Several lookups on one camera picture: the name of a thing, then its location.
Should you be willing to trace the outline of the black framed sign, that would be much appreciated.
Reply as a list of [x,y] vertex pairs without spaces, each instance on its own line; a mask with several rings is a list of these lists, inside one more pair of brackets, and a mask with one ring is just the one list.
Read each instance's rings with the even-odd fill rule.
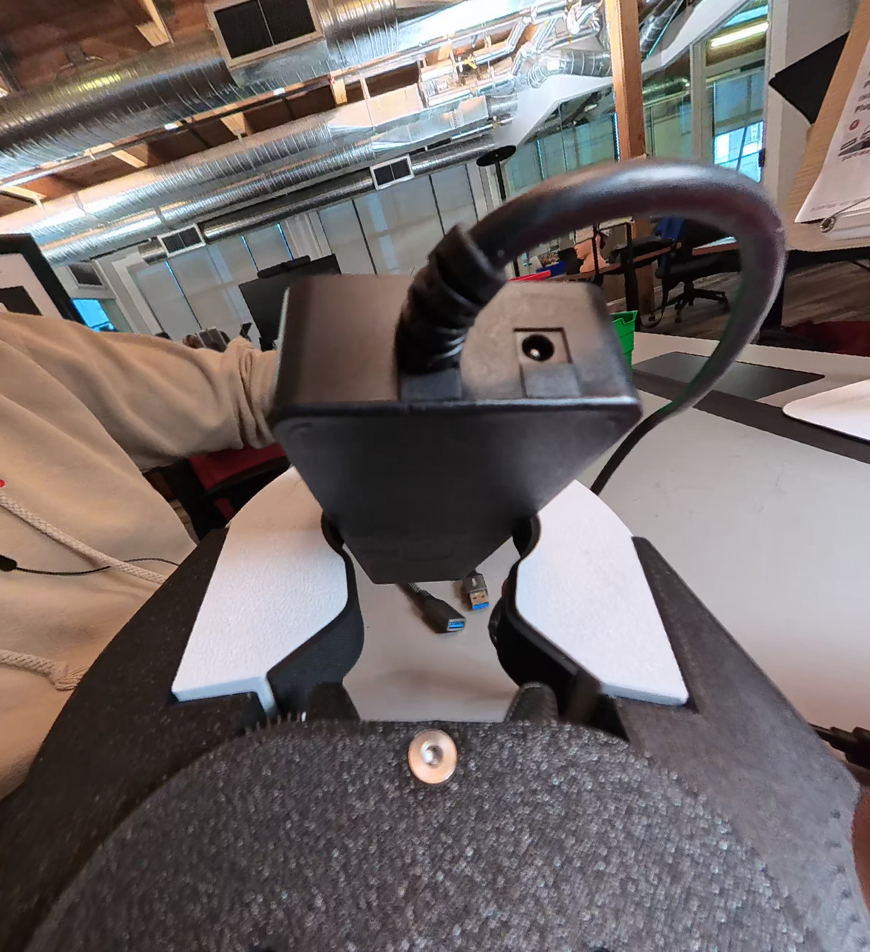
[[84,326],[59,277],[28,234],[0,234],[0,310]]

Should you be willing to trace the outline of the black floor lamp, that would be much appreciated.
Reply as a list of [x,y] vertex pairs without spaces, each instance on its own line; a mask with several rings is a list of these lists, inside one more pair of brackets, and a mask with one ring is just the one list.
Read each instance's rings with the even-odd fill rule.
[[507,200],[507,194],[504,184],[502,165],[507,162],[516,152],[516,146],[505,145],[480,155],[476,159],[476,165],[483,170],[489,170],[493,173],[493,180],[498,192],[498,202],[496,205],[502,205]]

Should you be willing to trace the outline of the ceiling air vent box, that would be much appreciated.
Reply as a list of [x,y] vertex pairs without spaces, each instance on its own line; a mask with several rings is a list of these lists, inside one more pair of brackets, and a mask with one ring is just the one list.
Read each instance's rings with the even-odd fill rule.
[[228,66],[248,65],[324,39],[309,1],[211,1],[204,9]]

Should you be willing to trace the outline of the black usb hub box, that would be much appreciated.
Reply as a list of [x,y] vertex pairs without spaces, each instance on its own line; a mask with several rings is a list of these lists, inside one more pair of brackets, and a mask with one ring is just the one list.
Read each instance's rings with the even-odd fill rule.
[[643,412],[596,284],[508,282],[459,367],[407,375],[395,338],[409,283],[294,282],[271,415],[290,464],[380,585],[461,579]]

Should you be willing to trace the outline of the wooden board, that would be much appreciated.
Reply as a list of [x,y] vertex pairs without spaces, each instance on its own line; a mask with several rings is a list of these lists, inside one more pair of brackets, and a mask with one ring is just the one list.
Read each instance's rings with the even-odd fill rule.
[[803,159],[786,205],[788,243],[800,250],[820,251],[834,247],[870,245],[869,238],[838,240],[821,231],[816,223],[798,224],[796,215],[815,184],[822,168],[829,140],[837,124],[838,109],[844,104],[853,70],[860,63],[870,39],[870,1],[859,6],[830,85],[825,93],[817,121],[811,126]]

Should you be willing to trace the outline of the person's beige hoodie torso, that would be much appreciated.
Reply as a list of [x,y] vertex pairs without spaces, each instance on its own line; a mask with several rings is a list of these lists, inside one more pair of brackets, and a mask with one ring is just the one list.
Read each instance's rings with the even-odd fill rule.
[[111,453],[0,436],[0,800],[70,692],[191,552],[171,507]]

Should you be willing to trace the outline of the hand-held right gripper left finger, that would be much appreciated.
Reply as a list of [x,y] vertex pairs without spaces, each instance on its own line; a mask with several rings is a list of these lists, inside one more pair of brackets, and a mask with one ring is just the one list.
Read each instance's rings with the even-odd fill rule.
[[249,693],[267,715],[296,715],[314,687],[344,681],[364,644],[352,561],[287,470],[229,524],[171,692]]

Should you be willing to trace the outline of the white desk pad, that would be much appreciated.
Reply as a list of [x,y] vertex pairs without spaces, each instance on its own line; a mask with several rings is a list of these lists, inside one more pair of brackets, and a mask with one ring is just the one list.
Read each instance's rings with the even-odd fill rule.
[[783,406],[800,422],[870,443],[870,379],[826,390]]

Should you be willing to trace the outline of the black desk mat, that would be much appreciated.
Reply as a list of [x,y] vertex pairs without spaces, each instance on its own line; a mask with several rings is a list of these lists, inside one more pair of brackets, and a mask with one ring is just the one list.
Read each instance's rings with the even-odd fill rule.
[[[687,384],[706,363],[703,355],[671,351],[634,363],[633,370]],[[761,400],[787,390],[821,381],[821,374],[758,363],[734,363],[715,390],[727,395]]]

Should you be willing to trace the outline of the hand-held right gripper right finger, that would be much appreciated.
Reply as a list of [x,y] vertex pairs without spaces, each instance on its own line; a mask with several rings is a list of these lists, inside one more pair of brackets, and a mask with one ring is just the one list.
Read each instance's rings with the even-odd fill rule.
[[630,530],[571,482],[515,534],[490,637],[516,684],[568,703],[588,677],[610,698],[684,706],[684,677]]

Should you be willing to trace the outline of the red chair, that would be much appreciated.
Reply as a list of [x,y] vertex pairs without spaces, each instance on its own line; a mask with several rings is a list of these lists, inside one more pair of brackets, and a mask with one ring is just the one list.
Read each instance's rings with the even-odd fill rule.
[[279,444],[220,450],[186,459],[200,489],[200,500],[230,522],[237,512],[289,468]]

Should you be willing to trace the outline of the wooden post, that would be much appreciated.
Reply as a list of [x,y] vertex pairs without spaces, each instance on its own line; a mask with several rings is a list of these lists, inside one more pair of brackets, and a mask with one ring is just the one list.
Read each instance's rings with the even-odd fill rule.
[[606,1],[617,142],[621,160],[646,154],[639,10],[636,1]]

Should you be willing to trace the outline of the black monitor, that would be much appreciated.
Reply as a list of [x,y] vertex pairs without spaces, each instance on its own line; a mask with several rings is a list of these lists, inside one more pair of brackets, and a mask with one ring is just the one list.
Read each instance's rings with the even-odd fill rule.
[[293,283],[340,273],[335,254],[315,260],[307,255],[261,269],[253,280],[240,283],[238,288],[257,329],[261,351],[273,351],[280,339],[286,293]]

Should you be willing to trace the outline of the black office chair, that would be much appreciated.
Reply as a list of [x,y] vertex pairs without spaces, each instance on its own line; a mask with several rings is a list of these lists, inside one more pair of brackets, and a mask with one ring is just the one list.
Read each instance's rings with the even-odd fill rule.
[[675,322],[679,324],[684,309],[698,300],[711,301],[727,311],[729,300],[726,292],[701,289],[697,283],[716,275],[738,273],[738,252],[735,249],[720,249],[696,253],[701,246],[727,238],[726,233],[703,222],[676,217],[658,220],[653,233],[675,245],[657,262],[656,277],[660,280],[662,291],[661,312],[665,312],[667,305],[672,303]]

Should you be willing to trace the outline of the silver ventilation duct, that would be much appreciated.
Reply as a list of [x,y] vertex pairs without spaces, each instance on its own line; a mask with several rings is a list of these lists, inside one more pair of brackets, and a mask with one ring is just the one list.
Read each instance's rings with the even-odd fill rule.
[[235,78],[209,33],[0,99],[0,179],[314,81],[320,67],[266,57]]
[[141,212],[125,216],[109,225],[98,225],[77,235],[39,244],[48,261],[58,267],[84,261],[123,248],[143,244],[160,236],[188,228],[210,228],[211,240],[232,234],[229,216],[251,211],[249,221],[259,224],[275,217],[294,215],[302,210],[331,204],[352,194],[378,187],[376,168],[322,176],[315,181],[288,184],[287,172],[254,175],[189,199],[167,201]]

